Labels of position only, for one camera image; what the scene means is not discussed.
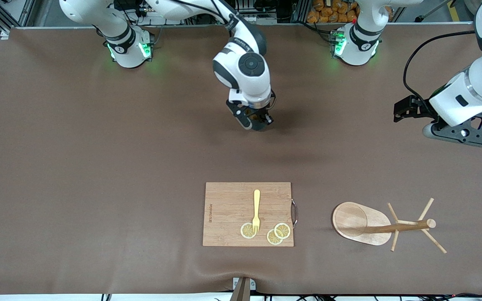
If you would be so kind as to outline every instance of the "wooden stand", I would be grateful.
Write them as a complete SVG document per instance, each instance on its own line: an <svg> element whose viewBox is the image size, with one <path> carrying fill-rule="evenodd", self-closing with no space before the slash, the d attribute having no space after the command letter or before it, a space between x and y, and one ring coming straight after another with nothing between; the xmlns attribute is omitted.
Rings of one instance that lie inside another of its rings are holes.
<svg viewBox="0 0 482 301"><path fill-rule="evenodd" d="M388 203L395 224L391 224L388 217L380 211L354 202L345 202L334 209L332 225L336 232L344 238L370 245L385 244L390 240L393 232L395 235L390 249L392 252L395 250L399 232L421 230L445 254L446 249L428 232L429 229L436 227L436 222L433 219L423 219L433 201L434 199L431 198L427 202L427 206L415 222L398 219L394 208Z"/></svg>

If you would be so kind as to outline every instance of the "metal handle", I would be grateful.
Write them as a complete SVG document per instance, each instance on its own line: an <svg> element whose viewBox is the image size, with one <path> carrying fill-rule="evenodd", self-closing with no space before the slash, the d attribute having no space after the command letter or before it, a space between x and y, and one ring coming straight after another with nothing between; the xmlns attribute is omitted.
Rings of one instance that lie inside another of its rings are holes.
<svg viewBox="0 0 482 301"><path fill-rule="evenodd" d="M293 222L293 229L295 229L295 225L297 224L299 213L297 209L297 204L295 204L295 201L291 199L291 204L293 205L294 211L295 211L295 221Z"/></svg>

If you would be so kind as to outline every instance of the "lemon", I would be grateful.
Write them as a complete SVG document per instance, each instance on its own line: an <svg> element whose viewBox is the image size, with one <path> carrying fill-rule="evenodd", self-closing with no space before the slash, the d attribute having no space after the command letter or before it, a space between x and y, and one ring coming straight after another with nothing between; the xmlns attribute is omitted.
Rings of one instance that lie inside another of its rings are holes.
<svg viewBox="0 0 482 301"><path fill-rule="evenodd" d="M256 236L256 233L252 231L252 223L244 223L241 226L241 235L243 235L244 238L247 238L249 240Z"/></svg>
<svg viewBox="0 0 482 301"><path fill-rule="evenodd" d="M275 236L281 240L285 240L289 237L289 234L291 234L291 229L289 229L289 226L286 223L279 223L273 230Z"/></svg>
<svg viewBox="0 0 482 301"><path fill-rule="evenodd" d="M269 232L267 233L267 241L269 244L272 244L273 246L281 244L282 240L277 238L276 235L274 234L274 229L270 229Z"/></svg>

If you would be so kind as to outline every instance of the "wooden base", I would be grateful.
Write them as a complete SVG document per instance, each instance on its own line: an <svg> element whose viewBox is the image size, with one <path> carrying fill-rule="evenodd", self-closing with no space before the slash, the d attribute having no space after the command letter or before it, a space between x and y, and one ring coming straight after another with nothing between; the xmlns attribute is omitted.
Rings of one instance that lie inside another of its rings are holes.
<svg viewBox="0 0 482 301"><path fill-rule="evenodd" d="M354 202L339 204L332 213L332 225L339 235L369 245L388 242L392 233L370 233L370 229L391 224L384 213Z"/></svg>

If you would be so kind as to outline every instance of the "wooden post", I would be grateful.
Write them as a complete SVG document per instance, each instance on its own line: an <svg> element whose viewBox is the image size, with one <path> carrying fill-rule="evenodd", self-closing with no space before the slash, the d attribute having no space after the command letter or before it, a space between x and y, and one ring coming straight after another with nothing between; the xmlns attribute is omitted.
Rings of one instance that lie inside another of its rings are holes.
<svg viewBox="0 0 482 301"><path fill-rule="evenodd" d="M390 233L390 232L395 232L396 230L399 232L402 232L402 231L411 231L411 230L430 229L433 227L436 227L436 222L434 221L434 219L427 219L425 221L418 221L417 225L393 224L393 225L387 225L382 227L366 227L365 233Z"/></svg>

